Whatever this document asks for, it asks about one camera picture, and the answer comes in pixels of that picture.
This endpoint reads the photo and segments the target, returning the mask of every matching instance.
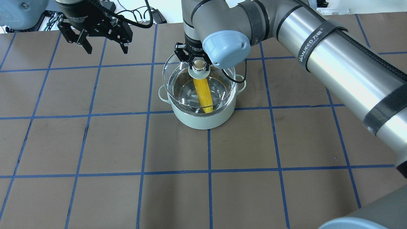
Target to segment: light blue joint cap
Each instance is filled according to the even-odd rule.
[[[250,41],[241,32],[222,30],[207,36],[202,42],[212,64],[221,69],[231,68],[245,60],[250,53]]]
[[[380,224],[356,217],[341,217],[324,223],[319,229],[388,229]]]

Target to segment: black velcro strap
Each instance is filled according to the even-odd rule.
[[[198,5],[195,6],[194,10],[193,10],[192,13],[191,13],[191,22],[192,22],[192,19],[194,18],[194,14],[197,12],[197,10],[198,10],[203,4],[205,4],[205,3],[209,2],[209,1],[211,1],[211,0],[202,0],[200,3],[198,3]]]
[[[264,34],[263,40],[269,38],[270,36],[270,19],[269,19],[269,14],[267,13],[266,7],[264,7],[263,3],[261,3],[259,0],[253,0],[253,2],[257,3],[257,5],[260,7],[261,11],[263,12],[264,16],[264,21],[266,22],[266,31]]]
[[[247,17],[249,18],[250,27],[252,29],[252,39],[250,40],[250,45],[255,45],[260,43],[264,37],[264,30],[262,24],[262,15],[263,13],[256,6],[256,3],[252,1],[244,1],[238,4],[246,12]]]
[[[314,30],[305,42],[302,44],[300,51],[298,52],[298,62],[305,68],[308,72],[307,62],[315,47],[329,34],[331,34],[336,29],[348,31],[346,28],[342,27],[338,22],[333,20],[327,20],[323,22],[316,30]]]
[[[407,107],[407,84],[387,95],[363,119],[363,125],[374,135],[394,115]]]

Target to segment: glass lid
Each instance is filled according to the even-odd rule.
[[[165,63],[163,80],[172,100],[190,108],[203,108],[205,113],[209,113],[224,104],[222,102],[231,95],[234,97],[236,83],[229,80],[221,69],[211,66],[206,78],[196,80],[190,76],[188,68],[188,63],[180,62],[175,54]],[[225,69],[225,73],[236,79],[234,68]]]

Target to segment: pot handle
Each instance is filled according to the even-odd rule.
[[[164,99],[163,97],[161,97],[161,91],[164,88],[165,85],[162,85],[159,89],[158,89],[158,96],[160,97],[160,99],[164,102],[164,103],[168,103],[171,105],[171,101],[168,99],[168,94],[167,94],[167,99]]]
[[[237,78],[237,77],[240,77],[242,80],[244,79],[244,77],[243,77],[242,75],[236,74],[236,78]],[[238,91],[236,92],[236,95],[239,95],[240,93],[242,93],[242,92],[246,89],[247,82],[244,81],[243,84],[244,84],[243,88],[240,89],[240,90],[238,90]]]

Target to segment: brown tile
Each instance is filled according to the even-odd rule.
[[[358,209],[348,170],[284,171],[291,229],[318,228]]]
[[[266,60],[266,70],[273,106],[329,104],[325,86],[296,59]]]
[[[0,73],[0,117],[31,116],[46,71]]]
[[[352,169],[352,172],[362,207],[407,185],[396,168]]]
[[[369,44],[376,52],[407,51],[407,14],[372,13],[360,14],[360,22]]]
[[[348,108],[335,107],[351,165],[393,164],[393,152],[372,135]]]
[[[92,113],[146,112],[151,66],[102,68]]]
[[[14,33],[0,34],[0,43],[2,44],[0,46],[0,61],[1,62],[3,61],[4,56],[6,55],[10,42],[13,39],[13,35],[14,35]]]
[[[407,73],[407,54],[380,55],[380,57]]]
[[[140,176],[78,178],[68,228],[136,227]]]
[[[269,110],[236,110],[210,134],[212,169],[277,167]]]
[[[0,228],[63,228],[75,178],[17,178]]]
[[[274,109],[282,167],[346,165],[331,108]]]
[[[59,40],[57,51],[55,52],[52,68],[97,66],[101,60],[104,37],[87,37],[92,45],[92,54],[88,54],[82,46],[76,43],[68,43],[63,36]]]
[[[4,178],[0,179],[0,203],[4,202],[7,195],[7,190],[9,189],[11,179]]]
[[[59,31],[15,35],[2,70],[48,68]]]
[[[260,44],[251,47],[250,54],[247,58],[261,58]]]
[[[336,95],[333,92],[329,92],[331,94],[331,99],[333,104],[343,104],[343,102],[336,97]]]
[[[87,115],[97,68],[52,70],[35,115]]]
[[[158,89],[164,84],[162,79],[162,69],[164,65],[154,65],[154,74],[153,74],[153,87],[151,91],[151,105],[150,111],[164,111],[164,110],[172,110],[171,105],[168,103],[163,102],[158,96]],[[162,95],[164,99],[168,96],[165,93],[166,90],[164,89]]]
[[[144,176],[140,228],[209,228],[208,174]]]
[[[212,173],[214,228],[286,228],[278,172]]]
[[[359,41],[361,44],[366,45],[362,30],[360,29],[359,23],[357,22],[356,16],[354,14],[327,15],[325,17],[327,17],[329,20],[335,20],[339,22],[349,31],[349,34],[352,37],[356,38],[356,40]]]
[[[133,41],[129,43],[128,53],[123,53],[119,43],[107,40],[103,65],[151,63],[155,26],[149,29],[135,26],[130,28],[133,31]]]
[[[176,42],[185,43],[184,25],[182,23],[157,25],[157,41],[155,44],[155,63],[167,61],[174,54]]]
[[[290,57],[293,56],[276,38],[272,37],[261,42],[264,57]]]
[[[35,119],[18,175],[74,174],[87,118]]]
[[[0,176],[13,175],[29,124],[29,119],[0,121]]]
[[[150,115],[145,171],[207,169],[207,130],[192,129],[172,113]]]
[[[236,74],[245,74],[245,63],[242,62],[235,66]],[[262,107],[269,106],[266,92],[266,83],[264,81],[263,63],[261,60],[247,61],[246,74],[247,87],[237,96],[236,107]]]
[[[140,172],[145,114],[92,117],[81,173]]]

